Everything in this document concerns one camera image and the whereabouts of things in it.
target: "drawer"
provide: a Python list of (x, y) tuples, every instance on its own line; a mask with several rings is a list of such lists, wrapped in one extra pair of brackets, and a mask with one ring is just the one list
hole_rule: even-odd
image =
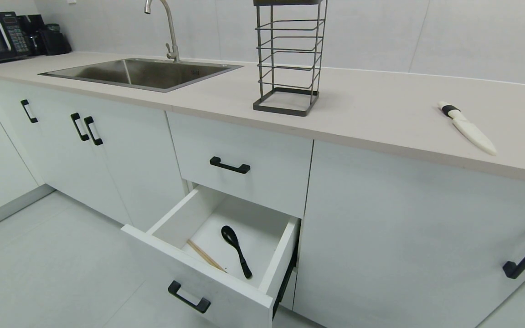
[[(252, 272), (221, 236), (236, 232)], [(199, 185), (147, 232), (125, 225), (147, 280), (225, 328), (271, 328), (296, 259), (300, 219)], [(193, 241), (226, 272), (208, 264)]]
[(313, 140), (167, 113), (181, 176), (302, 218)]

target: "chopsticks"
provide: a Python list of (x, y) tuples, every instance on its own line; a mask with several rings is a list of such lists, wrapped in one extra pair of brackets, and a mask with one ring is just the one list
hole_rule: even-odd
[(212, 259), (212, 257), (210, 257), (208, 254), (206, 254), (206, 252), (203, 251), (193, 241), (188, 239), (188, 245), (190, 245), (190, 247), (192, 247), (192, 249), (194, 249), (194, 251), (196, 251), (196, 253), (198, 253), (204, 260), (206, 260), (206, 262), (208, 262), (208, 264), (210, 264), (211, 266), (213, 266), (213, 267), (215, 267), (215, 268), (217, 268), (219, 270), (222, 270), (223, 272), (227, 273), (226, 270), (224, 270), (219, 264), (217, 264), (216, 261), (214, 261)]

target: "open drawer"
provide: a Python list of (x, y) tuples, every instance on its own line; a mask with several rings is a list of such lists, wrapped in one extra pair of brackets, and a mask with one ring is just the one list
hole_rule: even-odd
[[(293, 270), (299, 221), (199, 185), (147, 232), (129, 225), (121, 230), (148, 281), (196, 315), (223, 328), (271, 328)], [(236, 232), (252, 278), (245, 278), (237, 251), (221, 236), (223, 226)]]

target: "kitchen counter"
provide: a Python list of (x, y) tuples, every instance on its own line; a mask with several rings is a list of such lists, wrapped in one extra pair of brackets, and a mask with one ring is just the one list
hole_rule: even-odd
[[(224, 62), (244, 67), (169, 93), (38, 75), (131, 57), (73, 52), (32, 58), (0, 64), (0, 79), (525, 180), (525, 85), (324, 68), (319, 100), (300, 118), (252, 110), (260, 97), (254, 63)], [(460, 108), (498, 155), (462, 136), (436, 108), (441, 100)]]

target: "knife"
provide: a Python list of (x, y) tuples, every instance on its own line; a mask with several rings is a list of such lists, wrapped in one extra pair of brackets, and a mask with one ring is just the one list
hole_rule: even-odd
[(474, 145), (490, 155), (497, 155), (498, 151), (496, 151), (491, 140), (486, 137), (475, 124), (469, 122), (459, 108), (447, 102), (439, 102), (439, 109), (442, 110), (446, 116), (453, 119), (453, 125)]

